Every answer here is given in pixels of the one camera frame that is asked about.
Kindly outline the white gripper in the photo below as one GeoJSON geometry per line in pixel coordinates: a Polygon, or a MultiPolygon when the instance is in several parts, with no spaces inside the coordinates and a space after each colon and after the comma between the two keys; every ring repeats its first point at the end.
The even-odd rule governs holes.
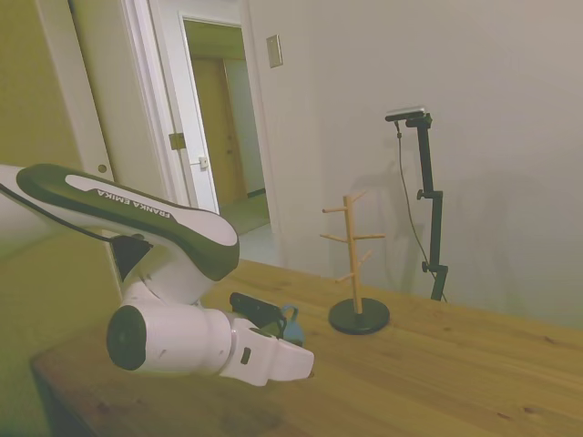
{"type": "Polygon", "coordinates": [[[230,356],[220,376],[260,387],[269,381],[308,379],[314,362],[311,351],[278,339],[249,320],[234,318],[231,321],[230,356]]]}

